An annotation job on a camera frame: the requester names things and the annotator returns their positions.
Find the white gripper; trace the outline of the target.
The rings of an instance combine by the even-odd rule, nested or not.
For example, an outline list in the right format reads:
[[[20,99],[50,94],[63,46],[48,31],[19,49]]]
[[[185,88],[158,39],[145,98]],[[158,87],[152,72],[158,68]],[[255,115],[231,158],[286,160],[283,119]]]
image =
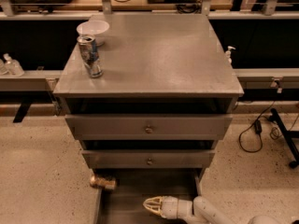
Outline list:
[[[172,196],[148,198],[144,201],[144,205],[151,213],[166,219],[185,219],[192,216],[192,201]]]

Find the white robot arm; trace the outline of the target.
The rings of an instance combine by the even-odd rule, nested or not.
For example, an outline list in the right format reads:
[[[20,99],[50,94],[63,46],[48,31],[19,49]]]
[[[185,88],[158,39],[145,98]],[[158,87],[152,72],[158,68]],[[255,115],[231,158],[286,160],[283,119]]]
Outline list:
[[[235,224],[203,196],[197,196],[192,201],[157,196],[145,200],[143,206],[159,217],[180,219],[187,224]]]

